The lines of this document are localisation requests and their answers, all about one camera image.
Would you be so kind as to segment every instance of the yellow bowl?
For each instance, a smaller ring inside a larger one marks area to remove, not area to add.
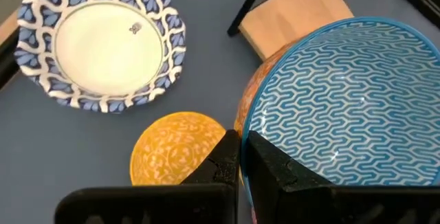
[[[225,135],[211,117],[178,112],[156,120],[140,136],[130,160],[134,186],[181,183]]]

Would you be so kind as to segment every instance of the orange bowl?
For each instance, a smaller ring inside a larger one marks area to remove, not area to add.
[[[130,161],[134,186],[181,183],[225,135],[211,117],[195,112],[164,116],[140,136]]]
[[[248,111],[255,97],[255,93],[258,91],[261,82],[268,75],[272,67],[276,62],[278,62],[279,59],[280,57],[278,56],[269,58],[262,65],[260,65],[260,67],[255,71],[254,75],[250,78],[243,96],[241,97],[239,110],[237,111],[234,122],[234,129],[239,132],[240,136],[243,133],[244,121],[248,115]]]

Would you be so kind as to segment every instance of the blue and white plate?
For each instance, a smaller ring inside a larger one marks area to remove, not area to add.
[[[243,143],[257,131],[335,184],[437,184],[439,59],[402,23],[371,17],[325,26],[262,82]]]
[[[182,71],[185,25],[171,0],[23,0],[21,71],[58,103],[121,112]]]

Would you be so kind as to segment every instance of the bowl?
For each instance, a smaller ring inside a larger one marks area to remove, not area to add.
[[[14,55],[58,103],[119,113],[179,78],[186,27],[171,0],[23,0]]]
[[[195,112],[166,115],[140,136],[131,154],[134,186],[176,185],[191,174],[220,142],[226,130]]]
[[[243,96],[241,97],[239,108],[234,121],[234,129],[238,131],[239,135],[243,134],[244,121],[246,116],[248,115],[248,111],[252,100],[255,97],[256,91],[260,87],[261,82],[269,73],[270,69],[279,59],[279,57],[271,57],[267,59],[262,65],[260,65],[260,67],[258,67],[254,75],[249,80],[245,91],[243,92]]]
[[[390,19],[324,26],[264,77],[242,149],[252,130],[334,184],[438,184],[439,59],[425,36]]]

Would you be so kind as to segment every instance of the blue table surface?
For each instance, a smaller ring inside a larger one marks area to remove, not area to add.
[[[19,1],[0,0],[0,18]],[[355,16],[394,18],[440,45],[438,28],[406,0],[345,1]],[[21,73],[0,91],[0,223],[51,223],[56,204],[73,190],[129,186],[133,145],[166,114],[197,111],[232,128],[260,63],[241,35],[226,35],[243,0],[173,3],[188,28],[188,51],[181,78],[154,102],[119,115],[80,111],[59,106]],[[240,223],[250,223],[249,209],[241,191]]]

